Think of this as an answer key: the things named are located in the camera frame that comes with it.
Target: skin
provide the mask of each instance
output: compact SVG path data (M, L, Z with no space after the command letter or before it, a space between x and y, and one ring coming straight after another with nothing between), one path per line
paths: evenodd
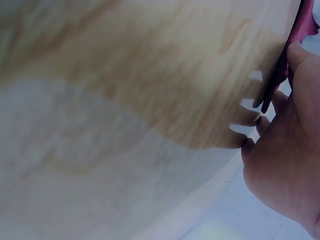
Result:
M293 90L274 94L275 118L261 117L260 139L243 143L243 175L259 200L320 239L320 56L293 42L287 59Z

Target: finger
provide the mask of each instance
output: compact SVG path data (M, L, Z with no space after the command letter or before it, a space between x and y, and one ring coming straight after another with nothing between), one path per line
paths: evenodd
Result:
M257 121L260 117L261 115L259 112L240 106L236 119L233 121L233 123L246 127L254 127L257 125Z
M249 162L249 154L251 153L252 149L255 147L255 142L251 138L247 138L241 147L241 157L243 164L246 165Z
M298 66L303 62L306 57L314 56L313 53L305 50L300 43L292 42L287 49L286 57L290 68L293 72L296 71Z
M214 144L214 146L222 149L239 149L246 138L247 136L245 134L235 132L228 128L220 138L218 144Z
M272 96L272 104L274 106L275 114L279 114L286 108L288 96L281 91L276 91Z
M256 126L256 130L259 134L259 136L261 137L269 128L270 126L270 121L268 120L268 118L266 116L262 116Z

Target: light wood surface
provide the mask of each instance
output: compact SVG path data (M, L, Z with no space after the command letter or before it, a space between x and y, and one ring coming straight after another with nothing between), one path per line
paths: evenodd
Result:
M241 164L217 147L253 125L240 103L259 97L299 4L0 1L0 234L183 235Z

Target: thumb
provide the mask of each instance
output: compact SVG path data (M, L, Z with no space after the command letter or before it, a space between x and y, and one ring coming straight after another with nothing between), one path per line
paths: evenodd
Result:
M320 136L320 57L291 43L287 59L294 72L293 101L301 127L309 136Z
M308 52L305 50L300 43L294 41L290 43L287 48L286 57L289 63L289 67L293 72L297 70L299 65L307 58L307 57L314 57L315 54Z

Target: wood grain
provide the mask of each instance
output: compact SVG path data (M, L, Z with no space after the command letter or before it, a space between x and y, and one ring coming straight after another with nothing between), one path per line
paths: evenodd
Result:
M241 165L214 147L252 126L299 3L0 1L0 239L179 239Z
M58 0L2 4L0 69L99 92L192 149L238 148L299 0Z

